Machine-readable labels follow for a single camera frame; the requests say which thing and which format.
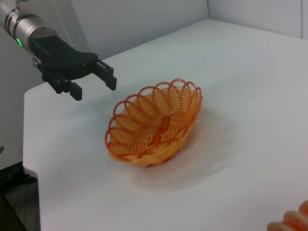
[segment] plastic basket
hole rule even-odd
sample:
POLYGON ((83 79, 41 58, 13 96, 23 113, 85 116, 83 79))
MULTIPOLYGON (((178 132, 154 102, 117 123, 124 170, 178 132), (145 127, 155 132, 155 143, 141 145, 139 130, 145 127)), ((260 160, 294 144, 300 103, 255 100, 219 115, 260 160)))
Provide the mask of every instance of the plastic basket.
POLYGON ((141 167, 165 163, 187 140, 201 106, 201 89, 182 79, 141 89, 114 108, 105 135, 109 155, 141 167))
POLYGON ((306 231, 308 230, 308 201, 305 201, 298 212, 289 211, 284 214, 282 222, 272 222, 268 231, 306 231))

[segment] white tabletop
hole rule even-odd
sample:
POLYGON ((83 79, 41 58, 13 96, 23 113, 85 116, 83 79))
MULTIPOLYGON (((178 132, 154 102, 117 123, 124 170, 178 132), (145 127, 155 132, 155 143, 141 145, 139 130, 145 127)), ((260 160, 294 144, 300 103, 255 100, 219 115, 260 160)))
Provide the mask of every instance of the white tabletop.
POLYGON ((207 20, 105 62, 116 91, 88 76, 80 102, 26 93, 42 231, 260 231, 308 199, 308 41, 207 20), (114 105, 175 78, 204 97, 185 149, 147 169, 109 158, 114 105))

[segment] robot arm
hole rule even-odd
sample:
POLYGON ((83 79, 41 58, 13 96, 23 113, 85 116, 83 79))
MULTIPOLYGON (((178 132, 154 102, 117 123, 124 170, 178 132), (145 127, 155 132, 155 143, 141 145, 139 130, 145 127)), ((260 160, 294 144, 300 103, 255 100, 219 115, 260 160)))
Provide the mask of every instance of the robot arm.
POLYGON ((79 52, 60 39, 55 30, 35 15, 32 0, 0 0, 0 26, 34 58, 35 66, 56 93, 82 99, 82 88, 72 80, 94 73, 116 89, 113 68, 90 52, 79 52))

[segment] green indicator light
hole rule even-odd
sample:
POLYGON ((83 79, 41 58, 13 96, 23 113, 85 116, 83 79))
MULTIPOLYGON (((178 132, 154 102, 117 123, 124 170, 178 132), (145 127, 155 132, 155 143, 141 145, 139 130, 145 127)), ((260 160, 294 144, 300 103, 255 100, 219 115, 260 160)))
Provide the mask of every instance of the green indicator light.
POLYGON ((17 40, 17 42, 19 43, 19 45, 22 46, 22 45, 21 45, 21 41, 20 41, 19 39, 16 39, 16 40, 17 40))

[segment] orange object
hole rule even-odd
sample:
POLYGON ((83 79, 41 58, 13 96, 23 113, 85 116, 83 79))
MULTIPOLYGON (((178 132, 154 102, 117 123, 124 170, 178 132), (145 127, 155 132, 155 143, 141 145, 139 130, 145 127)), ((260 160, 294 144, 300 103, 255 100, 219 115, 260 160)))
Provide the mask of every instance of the orange object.
POLYGON ((201 89, 182 79, 145 87, 128 96, 115 106, 109 122, 105 135, 109 155, 141 167, 170 160, 187 140, 201 103, 201 89), (152 92, 143 95, 148 89, 152 92), (117 114, 121 105, 124 110, 117 114))
POLYGON ((286 212, 282 222, 270 223, 268 231, 308 231, 308 201, 299 207, 298 212, 286 212))

